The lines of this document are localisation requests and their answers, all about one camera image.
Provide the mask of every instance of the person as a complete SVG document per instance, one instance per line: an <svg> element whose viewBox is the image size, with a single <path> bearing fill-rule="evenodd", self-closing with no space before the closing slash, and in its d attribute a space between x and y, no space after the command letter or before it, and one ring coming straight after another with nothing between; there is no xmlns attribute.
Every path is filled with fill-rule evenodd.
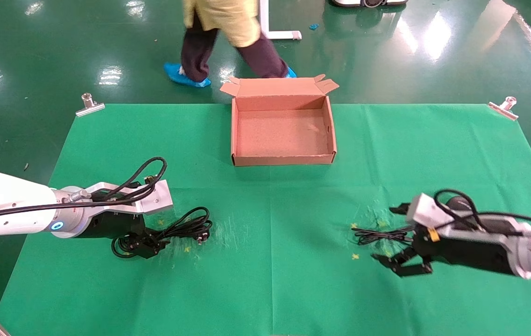
<svg viewBox="0 0 531 336"><path fill-rule="evenodd" d="M176 83L192 87L211 84L207 60L219 30L260 78L297 77L261 32L257 0L184 0L184 25L181 63L163 65Z"/></svg>

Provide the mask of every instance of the dark pants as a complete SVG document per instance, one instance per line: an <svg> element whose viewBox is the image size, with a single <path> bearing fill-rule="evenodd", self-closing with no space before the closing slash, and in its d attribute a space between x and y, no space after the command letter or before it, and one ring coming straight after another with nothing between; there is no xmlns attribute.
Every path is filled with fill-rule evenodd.
<svg viewBox="0 0 531 336"><path fill-rule="evenodd" d="M186 76L201 82L209 75L207 60L212 54L218 37L218 29L203 31L199 16L195 13L192 28L186 30L182 42L182 69ZM242 59L261 78L283 78L288 74L287 64L280 58L274 44L263 33L248 47L236 48Z"/></svg>

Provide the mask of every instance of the blue indicator light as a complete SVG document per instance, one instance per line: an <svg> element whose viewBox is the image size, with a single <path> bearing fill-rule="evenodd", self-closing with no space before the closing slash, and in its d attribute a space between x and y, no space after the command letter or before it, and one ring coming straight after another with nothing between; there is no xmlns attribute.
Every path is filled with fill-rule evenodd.
<svg viewBox="0 0 531 336"><path fill-rule="evenodd" d="M64 222L56 222L51 226L52 230L59 230L64 226Z"/></svg>

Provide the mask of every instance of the cardboard box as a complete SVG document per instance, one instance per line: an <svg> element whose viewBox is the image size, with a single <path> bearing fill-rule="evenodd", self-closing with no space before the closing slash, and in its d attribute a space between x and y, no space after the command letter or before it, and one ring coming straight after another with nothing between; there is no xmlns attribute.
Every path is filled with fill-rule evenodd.
<svg viewBox="0 0 531 336"><path fill-rule="evenodd" d="M331 79L230 78L234 166L331 164L336 134L327 93Z"/></svg>

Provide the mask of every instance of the black cable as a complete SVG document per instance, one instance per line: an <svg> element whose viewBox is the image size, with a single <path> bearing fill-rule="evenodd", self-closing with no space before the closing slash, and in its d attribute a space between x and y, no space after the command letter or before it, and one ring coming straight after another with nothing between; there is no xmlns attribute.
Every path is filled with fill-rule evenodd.
<svg viewBox="0 0 531 336"><path fill-rule="evenodd" d="M447 207L446 205L442 204L442 202L440 202L439 200L440 195L445 194L445 193L457 194L461 196L462 198L464 198L468 202L468 205L470 206L471 211L472 211L472 214L469 215L468 217L473 217L478 227L482 228L485 231L488 231L488 228L485 225L483 225L483 223L481 223L481 219L479 219L479 212L477 211L477 208L475 207L475 203L468 195L466 195L462 191L459 191L456 189L438 190L438 192L436 192L436 194L433 196L433 200L434 202L436 202L436 206L438 206L438 208L442 209L443 212L445 212L450 217L454 218L455 222L462 223L472 228L472 230L477 230L477 228L474 227L472 223L470 223L469 221L466 221L463 217L460 217L454 211L452 211L449 207Z"/></svg>
<svg viewBox="0 0 531 336"><path fill-rule="evenodd" d="M145 187L143 187L143 188L141 188L141 189L139 189L137 191L133 191L132 193L124 195L124 196L122 196L120 198L116 198L116 199L131 199L132 197L140 195L140 194L144 193L145 191L147 191L149 189L149 185L155 185L155 183L157 183L156 180L161 179L161 176L163 176L163 173L165 173L165 170L168 167L168 163L165 161L165 159L163 159L163 157L153 157L153 158L148 159L147 161L145 161L145 163L142 164L139 167L139 169L137 169L137 171L133 174L133 176L131 176L129 179L127 179L126 182L124 182L121 185L119 185L116 189L113 189L113 190L109 191L109 193L101 196L100 201L107 201L112 196L117 194L120 190L126 188L128 185L130 185L130 183L132 183L136 178L139 177L139 175L143 172L143 170L145 170L145 168L147 168L147 166L150 163L152 163L154 161L161 161L163 164L162 164L161 169L159 170L159 173L155 176L155 179L152 179L151 182L153 182L153 184L148 183L148 185L146 185Z"/></svg>
<svg viewBox="0 0 531 336"><path fill-rule="evenodd" d="M203 210L205 215L185 221L193 212ZM158 235L158 240L164 238L178 237L178 238L201 238L202 241L209 238L209 229L212 227L212 222L209 220L209 210L203 206L192 209L185 213L180 219L175 221L169 228L163 230Z"/></svg>
<svg viewBox="0 0 531 336"><path fill-rule="evenodd" d="M104 202L82 202L82 203L61 203L61 204L44 204L44 205L35 205L35 206L25 206L21 208L10 208L10 209L3 209L0 210L0 216L4 215L11 215L13 213L22 213L22 212L31 212L31 211L39 211L39 210L50 210L50 209L70 209L70 208L93 208L95 206L114 206L114 205L120 205L120 204L131 204L133 202L137 202L139 200L142 200L143 198L146 198L149 196L155 189L155 184L159 181L159 179L162 178L163 174L165 173L165 169L167 168L167 162L163 157L154 157L152 159L147 160L137 172L135 172L135 175L138 176L140 172L151 162L153 161L162 161L162 168L159 170L159 173L155 176L154 179L150 181L147 185L145 185L141 190L134 191L135 194L132 198L122 198L117 199L114 201L104 201ZM118 186L114 190L122 190L126 185L128 185L131 182L130 179L128 179L127 182L123 183L122 185Z"/></svg>
<svg viewBox="0 0 531 336"><path fill-rule="evenodd" d="M395 242L402 243L404 245L409 245L409 242L412 242L412 238L407 237L406 235L409 234L412 230L414 230L415 227L412 225L409 225L408 227L399 228L394 231L375 231L375 230L365 230L362 228L352 228L353 231L355 231L355 236L359 239L357 241L358 245L367 245L373 242L376 242L381 239L389 239L394 240Z"/></svg>
<svg viewBox="0 0 531 336"><path fill-rule="evenodd" d="M205 215L201 215L199 217L195 217L193 219L187 220L190 215L192 215L194 212L197 211L204 211ZM197 240L197 242L205 242L210 237L210 228L212 227L212 221L209 219L209 210L203 206L199 206L197 208L192 209L191 211L185 213L182 217L180 217L177 221L172 223L168 228L165 230L153 230L153 229L145 229L145 238L147 236L151 236L152 239L154 238L156 241L164 240L167 238L193 238ZM115 238L112 240L112 252L114 255L118 258L132 258L135 256L135 252L133 249L129 249L128 246L131 245L129 240L129 236L124 236L121 238ZM118 249L116 249L116 244L122 250L124 253L120 253Z"/></svg>
<svg viewBox="0 0 531 336"><path fill-rule="evenodd" d="M124 253L120 253L120 251L118 251L118 249L116 249L116 242L118 242L118 247L120 247L120 249L122 251L124 251L126 254ZM112 239L112 253L114 253L114 255L118 258L122 258L122 259L128 259L128 258L132 258L135 256L134 253L130 253L130 252L127 252L126 249L124 249L124 247L122 247L122 241L120 241L119 238L116 238L116 239Z"/></svg>
<svg viewBox="0 0 531 336"><path fill-rule="evenodd" d="M445 205L443 204L438 204L438 196L439 194L442 194L442 193L453 193L453 194L457 194L459 196L462 196L467 202L468 202L468 205L471 207L471 211L472 213L470 215L466 215L466 216L463 216L463 217L460 217L458 215L455 216L455 214L451 214L450 212L452 212L450 209L448 209ZM483 227L482 223L481 223L481 220L479 219L480 216L483 216L483 215L488 215L488 216L506 216L506 217L513 217L513 218L517 218L517 219L522 219L524 221L531 221L531 216L526 216L526 215L519 215L517 213L511 213L511 212L497 212L497 211L484 211L484 212L478 212L477 211L477 208L475 207L475 204L473 202L473 200L468 196L466 195L465 193L463 193L462 191L458 191L458 190L455 190L455 189L442 189L440 191L438 191L436 193L436 195L434 196L434 201L436 202L436 205L438 205L440 207L440 209L444 210L444 212L446 212L448 215L452 216L455 218L454 221L451 221L449 223L445 223L445 224L442 224L438 227L436 227L436 229L439 229L439 228L442 228L442 227L445 227L447 225L451 225L455 222L460 222L462 223L462 221L468 223L468 221L466 221L466 219L469 219L469 218L474 218L475 221L478 223L478 224L481 224L480 226Z"/></svg>

